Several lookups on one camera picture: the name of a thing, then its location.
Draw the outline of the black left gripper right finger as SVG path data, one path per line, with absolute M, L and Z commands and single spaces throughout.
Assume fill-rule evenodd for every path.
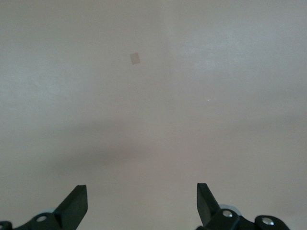
M 229 208 L 221 208 L 206 183 L 197 184 L 197 210 L 202 225 L 199 230 L 288 230 L 279 218 L 255 217 L 253 222 Z

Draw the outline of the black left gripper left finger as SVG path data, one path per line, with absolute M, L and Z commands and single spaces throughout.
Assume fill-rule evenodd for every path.
M 86 185 L 76 186 L 53 212 L 34 216 L 17 230 L 75 230 L 88 210 Z

